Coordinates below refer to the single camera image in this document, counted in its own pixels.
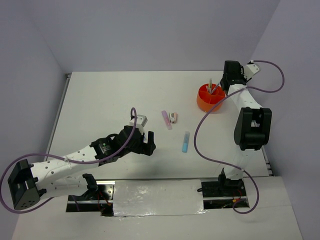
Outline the reflective silver base plate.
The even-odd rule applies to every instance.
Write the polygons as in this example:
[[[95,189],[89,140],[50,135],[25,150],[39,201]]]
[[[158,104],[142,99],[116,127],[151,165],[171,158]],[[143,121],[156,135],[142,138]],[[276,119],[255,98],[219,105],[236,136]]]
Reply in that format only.
[[[186,216],[205,213],[201,181],[119,181],[114,185],[113,214],[117,217]]]

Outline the pink purple highlighter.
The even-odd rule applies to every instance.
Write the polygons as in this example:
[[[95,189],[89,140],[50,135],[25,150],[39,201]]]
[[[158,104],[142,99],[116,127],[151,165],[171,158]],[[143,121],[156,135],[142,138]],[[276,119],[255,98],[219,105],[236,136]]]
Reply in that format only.
[[[164,120],[164,122],[165,122],[166,128],[167,128],[168,130],[171,130],[171,129],[172,129],[172,125],[171,125],[171,122],[170,122],[170,119],[169,119],[169,116],[168,116],[167,112],[166,112],[165,110],[163,110],[163,111],[161,112],[161,114],[162,114],[163,120]]]

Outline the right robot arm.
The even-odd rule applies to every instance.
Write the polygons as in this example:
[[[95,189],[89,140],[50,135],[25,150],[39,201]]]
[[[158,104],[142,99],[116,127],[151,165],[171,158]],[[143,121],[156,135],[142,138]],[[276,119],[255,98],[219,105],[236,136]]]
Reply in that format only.
[[[226,60],[220,85],[239,110],[233,139],[237,146],[231,163],[223,168],[217,184],[218,192],[230,195],[244,176],[244,170],[257,152],[269,141],[272,111],[262,107],[246,89],[247,83],[260,72],[258,64],[250,61],[242,66],[238,61]]]

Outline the orange round divided container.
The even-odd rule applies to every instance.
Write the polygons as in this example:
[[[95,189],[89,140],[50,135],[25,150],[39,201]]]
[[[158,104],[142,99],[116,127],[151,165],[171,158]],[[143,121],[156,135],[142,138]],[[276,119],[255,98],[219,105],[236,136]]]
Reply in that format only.
[[[226,97],[225,92],[219,86],[214,94],[208,94],[207,92],[208,84],[202,85],[197,93],[196,103],[200,110],[203,112],[208,112],[215,104]]]

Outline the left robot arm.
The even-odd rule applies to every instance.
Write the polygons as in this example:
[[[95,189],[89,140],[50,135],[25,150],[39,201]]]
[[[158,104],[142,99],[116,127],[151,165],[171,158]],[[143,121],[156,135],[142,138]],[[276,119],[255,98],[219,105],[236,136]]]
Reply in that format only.
[[[86,200],[102,192],[90,169],[114,163],[129,153],[151,156],[156,149],[154,132],[142,133],[126,125],[118,133],[99,138],[63,159],[29,163],[18,161],[8,177],[13,208],[24,211],[40,200],[65,195]]]

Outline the light blue highlighter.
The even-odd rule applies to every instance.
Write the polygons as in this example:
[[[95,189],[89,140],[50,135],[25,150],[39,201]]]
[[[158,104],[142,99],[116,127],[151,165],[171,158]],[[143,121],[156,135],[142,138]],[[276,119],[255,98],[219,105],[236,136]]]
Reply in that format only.
[[[182,152],[187,153],[188,147],[189,147],[189,140],[190,140],[190,132],[185,131],[184,137],[183,137],[183,143],[182,143]]]

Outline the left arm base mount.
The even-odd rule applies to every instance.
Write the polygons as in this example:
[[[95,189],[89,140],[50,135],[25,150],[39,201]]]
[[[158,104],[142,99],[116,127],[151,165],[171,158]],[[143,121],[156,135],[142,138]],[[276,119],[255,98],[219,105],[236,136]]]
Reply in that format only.
[[[86,191],[81,195],[69,195],[67,198],[67,213],[99,213],[103,217],[113,217],[113,201],[115,184],[98,183],[89,173],[82,175],[85,179]]]

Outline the yellow gel pen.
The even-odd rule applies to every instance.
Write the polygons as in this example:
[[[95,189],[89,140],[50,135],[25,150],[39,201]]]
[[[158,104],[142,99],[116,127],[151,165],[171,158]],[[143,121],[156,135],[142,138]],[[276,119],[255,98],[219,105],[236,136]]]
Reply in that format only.
[[[208,87],[211,87],[211,89],[212,89],[212,79],[211,78],[208,81]]]

